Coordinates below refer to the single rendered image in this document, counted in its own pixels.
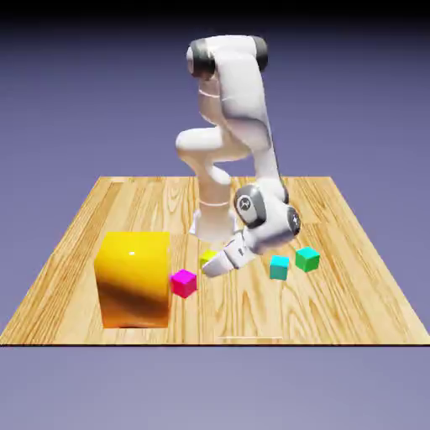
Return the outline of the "small yellow cube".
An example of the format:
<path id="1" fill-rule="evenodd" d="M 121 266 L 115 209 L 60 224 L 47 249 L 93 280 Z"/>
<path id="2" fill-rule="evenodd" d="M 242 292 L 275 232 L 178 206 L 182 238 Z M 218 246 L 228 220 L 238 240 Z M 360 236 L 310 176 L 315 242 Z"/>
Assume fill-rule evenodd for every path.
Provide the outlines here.
<path id="1" fill-rule="evenodd" d="M 203 253 L 200 254 L 199 257 L 199 266 L 200 269 L 203 268 L 203 266 L 209 262 L 212 258 L 214 258 L 217 255 L 217 251 L 206 249 Z"/>

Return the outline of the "small green cube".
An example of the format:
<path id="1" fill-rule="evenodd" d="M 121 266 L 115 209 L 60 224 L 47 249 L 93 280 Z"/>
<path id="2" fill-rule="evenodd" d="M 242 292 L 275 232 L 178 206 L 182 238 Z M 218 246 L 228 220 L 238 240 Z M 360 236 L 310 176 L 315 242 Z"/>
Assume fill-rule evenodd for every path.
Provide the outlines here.
<path id="1" fill-rule="evenodd" d="M 315 270 L 319 266 L 320 254 L 311 247 L 296 250 L 296 267 L 304 272 Z"/>

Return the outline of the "small magenta cube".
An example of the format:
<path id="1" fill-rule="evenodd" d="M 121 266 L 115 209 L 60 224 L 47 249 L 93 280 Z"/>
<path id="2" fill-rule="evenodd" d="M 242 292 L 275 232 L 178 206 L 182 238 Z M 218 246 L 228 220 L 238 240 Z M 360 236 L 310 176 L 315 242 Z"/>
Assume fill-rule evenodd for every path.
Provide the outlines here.
<path id="1" fill-rule="evenodd" d="M 181 298 L 188 298 L 197 290 L 197 275 L 188 270 L 179 270 L 170 277 L 171 291 Z"/>

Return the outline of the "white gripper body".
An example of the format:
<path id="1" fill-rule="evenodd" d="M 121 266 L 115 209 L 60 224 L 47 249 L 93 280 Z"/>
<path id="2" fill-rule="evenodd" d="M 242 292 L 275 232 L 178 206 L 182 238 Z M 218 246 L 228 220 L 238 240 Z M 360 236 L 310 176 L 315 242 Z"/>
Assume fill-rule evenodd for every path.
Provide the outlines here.
<path id="1" fill-rule="evenodd" d="M 216 253 L 213 258 L 202 266 L 203 274 L 210 278 L 225 275 L 229 271 L 236 269 L 238 269 L 237 264 L 225 250 Z"/>

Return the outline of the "small cyan cube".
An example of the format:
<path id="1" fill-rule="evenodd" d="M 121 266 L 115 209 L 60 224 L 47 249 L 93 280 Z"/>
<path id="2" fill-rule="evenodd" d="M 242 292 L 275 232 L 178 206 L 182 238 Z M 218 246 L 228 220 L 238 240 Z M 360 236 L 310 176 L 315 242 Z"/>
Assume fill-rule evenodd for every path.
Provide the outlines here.
<path id="1" fill-rule="evenodd" d="M 273 255 L 270 260 L 270 278 L 285 281 L 288 274 L 289 258 L 282 255 Z"/>

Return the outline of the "large orange box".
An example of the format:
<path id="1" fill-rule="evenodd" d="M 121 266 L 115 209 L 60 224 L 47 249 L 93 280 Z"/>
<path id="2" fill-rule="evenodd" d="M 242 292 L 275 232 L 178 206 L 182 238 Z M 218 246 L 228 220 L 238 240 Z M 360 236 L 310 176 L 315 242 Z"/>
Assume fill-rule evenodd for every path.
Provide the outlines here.
<path id="1" fill-rule="evenodd" d="M 102 325 L 166 328 L 170 270 L 169 233 L 106 233 L 94 260 Z"/>

